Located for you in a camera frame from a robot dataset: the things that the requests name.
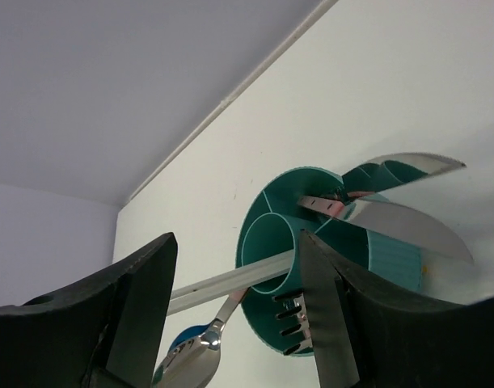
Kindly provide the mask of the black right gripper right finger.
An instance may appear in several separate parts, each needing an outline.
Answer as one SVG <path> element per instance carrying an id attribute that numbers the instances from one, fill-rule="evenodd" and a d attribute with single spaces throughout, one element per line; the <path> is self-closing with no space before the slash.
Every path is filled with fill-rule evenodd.
<path id="1" fill-rule="evenodd" d="M 494 387 L 494 297 L 411 292 L 306 230 L 298 250 L 322 387 Z"/>

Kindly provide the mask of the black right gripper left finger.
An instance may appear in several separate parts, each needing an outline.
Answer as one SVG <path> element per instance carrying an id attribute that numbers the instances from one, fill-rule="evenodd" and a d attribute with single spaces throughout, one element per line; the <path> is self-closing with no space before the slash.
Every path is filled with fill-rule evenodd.
<path id="1" fill-rule="evenodd" d="M 177 253 L 169 232 L 71 285 L 0 306 L 0 387 L 149 387 Z"/>

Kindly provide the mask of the fork with teal handle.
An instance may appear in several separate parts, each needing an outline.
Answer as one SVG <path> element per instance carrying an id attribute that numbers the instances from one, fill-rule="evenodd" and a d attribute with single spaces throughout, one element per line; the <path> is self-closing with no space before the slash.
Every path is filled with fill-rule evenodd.
<path id="1" fill-rule="evenodd" d="M 302 355 L 313 350 L 310 324 L 303 289 L 294 289 L 272 297 L 275 303 L 281 303 L 283 310 L 275 315 L 278 321 L 291 320 L 291 326 L 281 329 L 282 338 L 293 339 L 291 346 L 283 351 L 284 356 Z"/>

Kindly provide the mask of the white chopstick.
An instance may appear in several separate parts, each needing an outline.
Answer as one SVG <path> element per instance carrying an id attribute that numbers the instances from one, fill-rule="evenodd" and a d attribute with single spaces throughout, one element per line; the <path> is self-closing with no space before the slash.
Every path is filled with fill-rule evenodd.
<path id="1" fill-rule="evenodd" d="M 202 280 L 171 293 L 167 316 L 199 306 L 266 280 L 286 275 L 288 268 L 237 268 L 233 271 Z"/>
<path id="2" fill-rule="evenodd" d="M 167 315 L 177 314 L 240 289 L 286 275 L 293 264 L 294 254 L 294 250 L 284 251 L 253 264 L 173 290 Z"/>

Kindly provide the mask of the blue spoon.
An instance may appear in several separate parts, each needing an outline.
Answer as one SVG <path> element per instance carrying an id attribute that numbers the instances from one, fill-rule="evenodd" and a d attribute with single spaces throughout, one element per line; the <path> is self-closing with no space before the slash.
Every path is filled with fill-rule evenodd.
<path id="1" fill-rule="evenodd" d="M 173 342 L 171 343 L 168 349 L 168 352 L 173 351 L 183 342 L 203 334 L 208 329 L 208 327 L 209 327 L 209 323 L 206 323 L 203 325 L 195 325 L 184 329 L 175 337 L 175 339 L 173 340 Z"/>

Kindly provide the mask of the silver spoon pink handle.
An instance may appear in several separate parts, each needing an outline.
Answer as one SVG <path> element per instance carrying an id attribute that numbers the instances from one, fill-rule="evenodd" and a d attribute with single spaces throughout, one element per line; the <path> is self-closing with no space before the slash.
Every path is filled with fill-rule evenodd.
<path id="1" fill-rule="evenodd" d="M 249 288 L 228 296 L 215 318 L 198 335 L 169 351 L 155 371 L 152 387 L 206 387 L 217 372 L 222 333 L 227 321 L 245 298 Z"/>

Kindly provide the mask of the knife with pink handle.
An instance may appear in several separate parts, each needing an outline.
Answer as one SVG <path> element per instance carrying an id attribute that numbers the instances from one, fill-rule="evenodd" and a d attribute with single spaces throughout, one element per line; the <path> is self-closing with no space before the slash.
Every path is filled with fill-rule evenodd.
<path id="1" fill-rule="evenodd" d="M 302 196 L 298 204 L 337 221 L 379 233 L 452 259 L 472 264 L 464 241 L 448 226 L 419 210 L 366 197 L 344 204 L 339 200 Z"/>

